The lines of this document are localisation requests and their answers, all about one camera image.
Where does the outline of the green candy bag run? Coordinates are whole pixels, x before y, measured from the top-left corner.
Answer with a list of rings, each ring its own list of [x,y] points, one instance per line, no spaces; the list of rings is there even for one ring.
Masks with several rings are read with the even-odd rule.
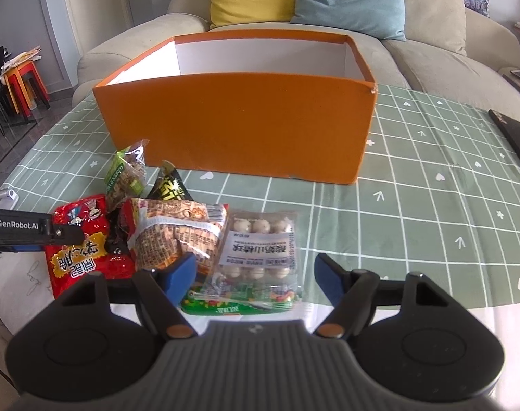
[[[203,294],[199,288],[191,288],[180,303],[183,312],[193,315],[226,316],[277,314],[292,310],[302,301],[302,295],[292,289],[241,288],[236,298]]]

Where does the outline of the orange printed peanut bag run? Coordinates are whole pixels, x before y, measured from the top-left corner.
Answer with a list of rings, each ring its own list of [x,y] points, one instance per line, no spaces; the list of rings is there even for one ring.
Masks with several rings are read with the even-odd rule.
[[[223,204],[193,200],[127,199],[119,225],[138,270],[162,270],[184,254],[196,256],[198,273],[213,267],[226,228]]]

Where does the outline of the red cartoon snack bag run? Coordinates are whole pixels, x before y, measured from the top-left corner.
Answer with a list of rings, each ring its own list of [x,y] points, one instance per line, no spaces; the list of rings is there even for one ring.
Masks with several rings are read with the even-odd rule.
[[[54,298],[90,272],[107,279],[126,279],[136,272],[131,256],[110,250],[110,219],[104,194],[89,196],[62,205],[53,211],[56,225],[77,225],[84,240],[76,245],[48,246],[46,266]]]

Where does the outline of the clear pack of white balls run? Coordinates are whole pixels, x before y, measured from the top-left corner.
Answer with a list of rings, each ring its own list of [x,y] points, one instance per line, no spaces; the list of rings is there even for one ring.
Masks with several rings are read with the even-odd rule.
[[[301,290],[296,212],[232,211],[201,293],[257,303],[293,302]]]

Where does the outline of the black yellow snack packet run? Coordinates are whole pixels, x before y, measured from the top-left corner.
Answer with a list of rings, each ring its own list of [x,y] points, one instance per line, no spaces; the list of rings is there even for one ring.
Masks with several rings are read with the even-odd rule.
[[[192,200],[184,181],[171,161],[164,161],[147,199]]]

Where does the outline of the dark brown shiny snack packet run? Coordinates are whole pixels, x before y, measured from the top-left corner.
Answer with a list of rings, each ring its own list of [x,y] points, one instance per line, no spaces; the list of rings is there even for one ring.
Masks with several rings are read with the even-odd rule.
[[[105,249],[109,254],[132,258],[128,248],[129,226],[121,214],[121,208],[117,208],[107,214],[109,231],[105,242]]]

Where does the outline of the white phone stand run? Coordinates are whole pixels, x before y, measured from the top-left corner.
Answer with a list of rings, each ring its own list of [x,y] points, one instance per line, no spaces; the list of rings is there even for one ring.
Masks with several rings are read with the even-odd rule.
[[[4,189],[0,191],[0,209],[13,210],[18,202],[18,194],[13,189]]]

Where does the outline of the white printed table cloth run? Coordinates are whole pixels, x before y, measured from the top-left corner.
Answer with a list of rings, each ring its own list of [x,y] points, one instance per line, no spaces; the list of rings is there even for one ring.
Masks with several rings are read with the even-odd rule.
[[[14,335],[54,301],[45,256],[40,252],[0,254],[0,319]],[[314,329],[329,314],[324,304],[298,302],[291,310],[276,314],[194,315],[185,319],[201,333],[211,320],[274,321],[303,320]],[[520,410],[520,304],[470,310],[499,339],[505,352],[505,364],[493,391],[493,397],[506,410]]]

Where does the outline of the green raisins bag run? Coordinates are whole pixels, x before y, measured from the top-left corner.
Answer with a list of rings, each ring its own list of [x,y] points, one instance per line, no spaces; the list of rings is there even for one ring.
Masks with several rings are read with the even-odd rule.
[[[145,188],[146,139],[118,150],[105,176],[107,210],[116,210],[126,199],[138,197]]]

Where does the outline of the green checked tablecloth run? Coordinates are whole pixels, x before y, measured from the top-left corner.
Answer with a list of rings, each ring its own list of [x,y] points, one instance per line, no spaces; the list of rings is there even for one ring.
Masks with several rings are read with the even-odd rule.
[[[381,85],[355,183],[181,168],[193,199],[295,212],[303,300],[313,261],[385,279],[421,272],[468,308],[520,304],[520,161],[485,110]]]

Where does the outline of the red orange stacked stools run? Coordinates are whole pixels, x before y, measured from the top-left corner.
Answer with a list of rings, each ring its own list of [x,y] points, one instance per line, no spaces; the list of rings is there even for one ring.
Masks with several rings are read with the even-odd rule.
[[[31,118],[31,112],[37,103],[50,108],[49,94],[34,59],[7,66],[3,71],[3,77],[14,109],[25,121]]]

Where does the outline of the orange cardboard box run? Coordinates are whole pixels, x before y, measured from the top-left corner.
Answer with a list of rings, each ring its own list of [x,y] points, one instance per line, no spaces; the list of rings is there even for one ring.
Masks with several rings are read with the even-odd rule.
[[[165,40],[94,88],[117,148],[150,166],[355,183],[378,85],[342,34],[237,30]]]

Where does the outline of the black notebook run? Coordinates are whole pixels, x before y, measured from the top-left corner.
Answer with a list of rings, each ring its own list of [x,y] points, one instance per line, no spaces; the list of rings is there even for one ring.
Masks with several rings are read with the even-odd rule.
[[[520,122],[495,110],[488,110],[488,114],[520,160]]]

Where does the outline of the white door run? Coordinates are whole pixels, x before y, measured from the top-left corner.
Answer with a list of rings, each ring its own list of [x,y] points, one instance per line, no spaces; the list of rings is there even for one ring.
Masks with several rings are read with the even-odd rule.
[[[132,28],[129,0],[65,0],[79,53],[85,53]]]

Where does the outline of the beige cushion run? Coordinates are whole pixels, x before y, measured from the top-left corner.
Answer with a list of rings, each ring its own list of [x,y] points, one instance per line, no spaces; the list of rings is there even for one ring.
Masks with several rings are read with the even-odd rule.
[[[407,40],[466,55],[464,0],[405,0]]]

